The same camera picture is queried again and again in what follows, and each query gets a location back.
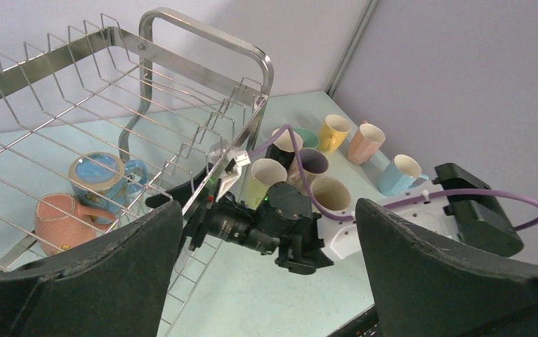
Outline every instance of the mug handle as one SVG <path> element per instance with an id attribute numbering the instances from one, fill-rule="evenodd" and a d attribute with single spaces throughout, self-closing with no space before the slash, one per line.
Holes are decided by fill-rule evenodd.
<path id="1" fill-rule="evenodd" d="M 79 215 L 80 216 L 97 216 L 99 218 L 108 219 L 110 221 L 116 221 L 116 216 L 108 211 L 103 209 L 95 209 L 93 207 L 88 207 L 79 204 Z"/>
<path id="2" fill-rule="evenodd" d="M 428 177 L 428 175 L 422 173 L 407 189 L 409 190 L 410 188 L 418 187 L 422 185 L 422 183 L 429 180 L 430 178 Z"/>
<path id="3" fill-rule="evenodd" d="M 137 183 L 130 183 L 129 184 L 129 194 L 133 194 L 134 192 L 137 192 L 141 190 L 141 187 L 139 185 L 144 185 L 147 183 L 147 176 L 149 173 L 147 172 L 147 165 L 143 163 L 142 161 L 138 159 L 129 160 L 126 163 L 124 163 L 124 175 L 129 176 L 129 174 L 133 173 L 137 169 L 143 170 L 143 176 L 140 177 L 140 180 Z"/>
<path id="4" fill-rule="evenodd" d="M 286 183 L 289 183 L 290 185 L 294 185 L 298 181 L 300 181 L 300 179 L 302 179 L 301 173 L 300 173 L 300 168 L 298 167 L 298 163 L 296 162 L 295 159 L 294 159 L 294 161 L 292 163 L 296 167 L 293 170 L 291 170 L 291 172 L 288 172 L 288 175 L 286 177 Z"/>
<path id="5" fill-rule="evenodd" d="M 328 152 L 330 151 L 330 149 L 335 146 L 335 142 L 336 142 L 337 138 L 335 138 L 335 135 L 334 134 L 330 134 L 328 138 L 325 138 L 322 142 L 321 142 L 321 148 L 323 149 L 323 151 L 325 152 Z"/>

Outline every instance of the peach mug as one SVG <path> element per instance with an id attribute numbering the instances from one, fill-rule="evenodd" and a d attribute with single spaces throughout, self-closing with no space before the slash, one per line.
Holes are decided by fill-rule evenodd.
<path id="1" fill-rule="evenodd" d="M 363 121 L 348 148 L 347 158 L 356 165 L 372 158 L 385 142 L 385 133 L 378 127 Z"/>
<path id="2" fill-rule="evenodd" d="M 55 249 L 51 245 L 40 241 L 39 245 L 46 255 L 52 256 L 96 238 L 96 230 L 70 215 L 101 230 L 107 230 L 109 225 L 94 223 L 95 217 L 102 217 L 111 221 L 116 220 L 114 214 L 102 209 L 81 205 L 77 198 L 70 194 L 46 195 L 37 202 L 37 207 L 35 208 L 35 235 L 58 247 L 58 249 Z"/>

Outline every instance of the wire rack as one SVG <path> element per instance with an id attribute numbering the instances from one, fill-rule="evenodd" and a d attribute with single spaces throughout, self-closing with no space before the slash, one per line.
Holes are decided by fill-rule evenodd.
<path id="1" fill-rule="evenodd" d="M 232 79 L 154 44 L 156 18 L 254 60 L 260 80 Z M 67 177 L 69 165 L 88 152 L 139 159 L 149 172 L 128 204 L 90 190 L 121 209 L 106 229 L 75 218 L 102 235 L 150 211 L 143 202 L 147 196 L 190 181 L 187 220 L 192 200 L 227 165 L 209 150 L 216 144 L 226 147 L 222 150 L 241 147 L 245 140 L 248 150 L 254 147 L 273 83 L 263 51 L 168 8 L 145 13 L 139 35 L 110 16 L 100 19 L 68 26 L 65 38 L 47 34 L 47 48 L 24 43 L 20 62 L 0 53 L 0 270 L 45 257 L 40 245 L 60 248 L 35 234 L 35 207 L 45 194 L 72 192 L 71 183 L 88 190 Z M 1 132 L 9 124 L 15 130 Z M 193 178 L 202 170 L 204 182 L 195 189 Z M 143 174 L 123 178 L 137 183 Z M 165 324 L 173 326 L 213 260 L 221 242 L 212 239 L 196 253 L 181 252 L 168 291 L 175 303 L 166 300 Z"/>

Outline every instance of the teal mug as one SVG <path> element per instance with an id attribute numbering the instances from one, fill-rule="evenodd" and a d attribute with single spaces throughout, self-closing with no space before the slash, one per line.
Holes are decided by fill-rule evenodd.
<path id="1" fill-rule="evenodd" d="M 383 195 L 392 197 L 414 187 L 418 178 L 429 180 L 426 174 L 422 174 L 422 168 L 416 160 L 398 154 L 385 168 L 377 187 Z"/>
<path id="2" fill-rule="evenodd" d="M 294 128 L 294 132 L 302 137 L 302 147 L 315 149 L 319 146 L 319 138 L 317 134 L 307 128 Z"/>
<path id="3" fill-rule="evenodd" d="M 143 171 L 138 183 L 126 178 L 137 169 Z M 147 182 L 147 166 L 140 160 L 122 162 L 119 157 L 106 152 L 92 152 L 75 160 L 69 167 L 68 177 L 81 204 L 103 209 L 118 217 L 122 207 L 130 203 L 129 195 L 138 192 Z M 109 219 L 92 217 L 95 223 L 108 224 Z"/>

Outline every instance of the yellow mug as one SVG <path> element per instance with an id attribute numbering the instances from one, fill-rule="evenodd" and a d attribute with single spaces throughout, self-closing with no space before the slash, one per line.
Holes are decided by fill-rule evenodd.
<path id="1" fill-rule="evenodd" d="M 332 153 L 348 136 L 350 123 L 338 114 L 330 114 L 325 117 L 325 122 L 319 132 L 318 150 L 325 153 Z"/>

